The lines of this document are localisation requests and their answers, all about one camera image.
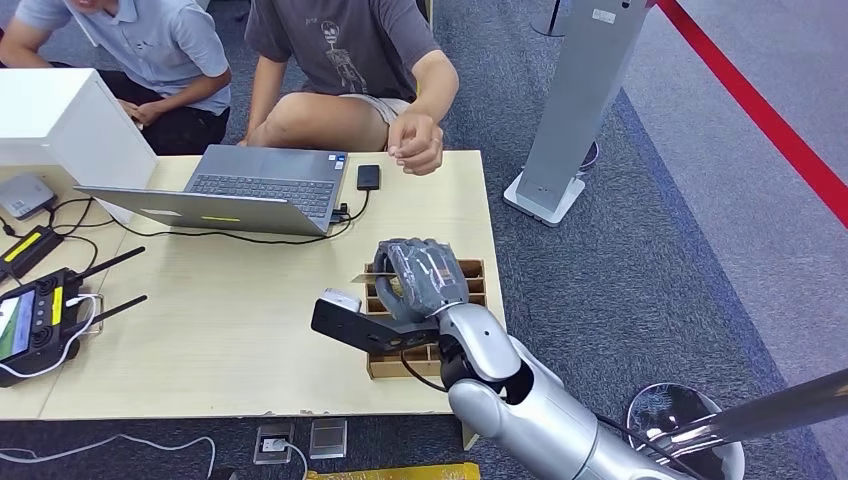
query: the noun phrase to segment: white cable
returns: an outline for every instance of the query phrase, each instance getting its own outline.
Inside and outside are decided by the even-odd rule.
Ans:
[[[81,329],[79,329],[77,331],[77,333],[73,334],[73,336],[71,336],[70,340],[65,342],[65,350],[62,351],[62,356],[59,357],[59,360],[56,363],[54,363],[53,365],[50,365],[49,367],[45,368],[44,370],[41,370],[41,371],[35,372],[35,373],[21,373],[21,372],[14,370],[14,369],[12,369],[12,368],[10,368],[10,367],[2,364],[2,363],[0,363],[0,369],[3,369],[5,371],[11,373],[12,375],[14,375],[18,378],[37,377],[39,375],[43,375],[47,372],[51,372],[54,369],[56,369],[56,367],[61,365],[65,361],[65,358],[68,357],[68,350],[71,349],[71,343],[73,343],[73,341],[76,340],[77,337],[79,337],[80,335],[85,333],[86,330],[88,330],[88,327],[90,327],[91,323],[94,321],[94,317],[96,317],[100,313],[100,311],[99,311],[100,305],[97,302],[98,298],[102,298],[102,296],[100,296],[99,294],[83,294],[83,295],[79,295],[79,296],[74,297],[74,298],[68,300],[67,302],[65,302],[65,306],[70,308],[70,307],[73,307],[74,305],[80,303],[83,300],[91,300],[91,315],[89,315],[88,320],[85,322],[85,326],[82,327]]]
[[[166,451],[169,451],[169,452],[173,452],[175,450],[182,450],[182,449],[188,448],[188,447],[190,447],[190,446],[192,446],[196,443],[207,441],[207,442],[209,442],[209,445],[212,446],[212,458],[209,459],[209,471],[206,474],[206,478],[209,478],[209,477],[212,476],[212,467],[215,466],[215,442],[209,437],[195,438],[191,442],[186,443],[185,445],[177,446],[177,447],[166,447],[164,445],[159,445],[158,443],[153,443],[150,440],[144,440],[143,438],[131,437],[129,435],[119,433],[118,435],[115,435],[113,437],[109,437],[106,440],[102,440],[102,441],[97,442],[97,443],[92,443],[91,445],[86,445],[84,447],[75,448],[73,450],[68,450],[66,452],[57,453],[55,455],[48,455],[46,457],[39,457],[38,455],[35,455],[35,452],[33,452],[31,450],[24,450],[22,448],[14,448],[14,449],[13,448],[2,448],[0,450],[27,451],[27,452],[32,453],[35,456],[35,458],[20,458],[20,457],[13,457],[11,455],[6,455],[4,453],[0,453],[0,459],[6,460],[6,461],[9,461],[9,462],[13,462],[13,463],[27,463],[27,464],[49,462],[51,460],[56,460],[57,458],[63,458],[63,457],[67,457],[69,455],[74,455],[76,453],[84,452],[86,450],[91,450],[92,448],[102,447],[103,445],[106,445],[107,443],[115,441],[119,438],[124,438],[126,440],[131,441],[131,442],[143,443],[145,445],[150,445],[153,448],[158,448],[159,450],[166,450]]]
[[[0,448],[0,452],[27,452],[32,455],[32,458],[38,458],[38,455],[32,450],[27,450],[26,448]]]
[[[309,464],[306,463],[306,455],[304,455],[303,452],[301,452],[299,448],[295,447],[293,443],[289,443],[289,442],[283,440],[283,445],[285,445],[286,447],[291,447],[292,450],[294,450],[295,452],[297,452],[298,455],[300,455],[301,460],[303,460],[303,479],[302,480],[306,480],[306,475],[309,474]]]

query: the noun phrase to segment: laptop keyboard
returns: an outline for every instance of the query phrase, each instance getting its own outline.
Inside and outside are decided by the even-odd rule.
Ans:
[[[324,218],[330,213],[333,183],[198,175],[190,193],[286,200],[307,217]]]

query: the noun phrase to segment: red stripe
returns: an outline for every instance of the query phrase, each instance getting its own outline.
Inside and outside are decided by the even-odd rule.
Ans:
[[[658,3],[671,23],[736,99],[739,106],[848,228],[848,186],[842,183],[833,170],[721,53],[677,0],[659,0]]]

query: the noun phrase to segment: laptop sticker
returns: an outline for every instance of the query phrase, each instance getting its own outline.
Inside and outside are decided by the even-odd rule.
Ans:
[[[240,222],[241,220],[238,218],[228,218],[228,217],[205,217],[201,216],[200,218],[204,220],[215,220],[218,222]]]
[[[154,210],[152,208],[142,208],[141,211],[144,212],[144,213],[149,213],[151,215],[166,215],[166,216],[169,216],[169,217],[182,217],[182,215],[180,215],[179,213],[172,212],[170,210]]]

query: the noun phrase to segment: wooden table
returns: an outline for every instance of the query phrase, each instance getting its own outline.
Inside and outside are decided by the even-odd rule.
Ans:
[[[39,174],[61,200],[85,198],[85,196],[79,195],[71,189],[72,180],[61,167],[0,167],[0,182],[6,181],[23,172],[35,172]],[[59,210],[54,225],[77,223],[84,208],[84,202],[72,203],[63,207]],[[48,220],[46,212],[36,214],[23,222],[14,220],[5,211],[0,213],[0,215],[9,222],[18,235],[25,235],[35,225],[46,225]],[[91,211],[86,216],[86,223],[94,224],[106,220],[109,220],[109,215],[106,211],[96,203],[92,205]],[[62,233],[68,230],[68,228],[59,229]],[[118,245],[120,245],[124,238],[124,232],[114,226],[112,228],[80,229],[76,234],[84,236],[97,244],[100,250],[98,262],[115,256],[118,251]],[[17,239],[0,234],[0,252],[5,252],[15,243],[17,243]],[[80,240],[67,239],[56,247],[47,258],[36,265],[22,280],[28,282],[59,270],[62,267],[82,271],[88,265],[93,253],[91,245]],[[86,280],[85,285],[87,290],[93,292],[99,290],[106,275],[107,273],[104,272]],[[11,290],[15,286],[16,284],[12,279],[7,279],[0,284],[0,288],[3,291]],[[25,380],[13,388],[0,389],[0,419],[39,418],[47,397],[56,383],[56,379],[59,377],[60,371],[61,368],[46,375]]]
[[[151,188],[181,190],[197,160],[163,158]],[[83,344],[55,382],[23,382],[26,393],[11,395],[26,396],[33,407],[13,414],[2,408],[2,417],[450,413],[443,393],[414,379],[371,380],[363,352],[310,328],[325,288],[364,297],[363,286],[350,281],[373,258],[377,243],[414,236],[448,242],[460,258],[482,259],[488,306],[503,322],[480,153],[447,152],[444,166],[426,177],[403,174],[385,154],[353,154],[339,197],[353,212],[364,200],[355,188],[356,167],[374,163],[382,166],[382,188],[372,192],[363,216],[333,239],[272,246],[124,236],[119,251],[143,245],[147,252],[107,272],[100,289],[106,308],[139,294],[150,299],[105,322],[103,333]],[[165,228],[141,217],[132,226]],[[102,230],[123,232],[117,226]],[[0,391],[0,406],[7,396]]]

